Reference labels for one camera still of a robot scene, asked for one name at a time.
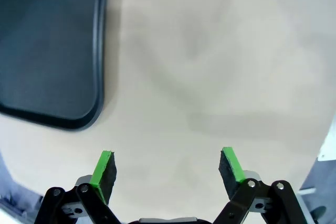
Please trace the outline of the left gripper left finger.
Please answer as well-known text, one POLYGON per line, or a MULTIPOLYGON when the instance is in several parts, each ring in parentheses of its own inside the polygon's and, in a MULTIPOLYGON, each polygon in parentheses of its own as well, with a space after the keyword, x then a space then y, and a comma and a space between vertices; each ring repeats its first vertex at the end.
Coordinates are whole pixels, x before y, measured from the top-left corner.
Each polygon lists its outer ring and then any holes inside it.
POLYGON ((73 189, 47 190, 35 223, 76 223, 84 217, 92 223, 120 223, 108 206, 116 176, 114 152, 103 151, 93 174, 80 177, 73 189))

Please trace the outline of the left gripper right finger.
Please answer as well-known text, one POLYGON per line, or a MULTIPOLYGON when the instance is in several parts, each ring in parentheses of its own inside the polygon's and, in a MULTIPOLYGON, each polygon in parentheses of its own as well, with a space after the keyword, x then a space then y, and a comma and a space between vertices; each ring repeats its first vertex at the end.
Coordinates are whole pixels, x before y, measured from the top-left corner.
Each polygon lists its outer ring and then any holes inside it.
POLYGON ((229 202, 214 223, 243 223, 250 212, 261 214, 265 223, 307 223, 292 186, 277 180, 270 186, 261 180, 248 178, 232 147, 220 153, 221 174, 229 202))

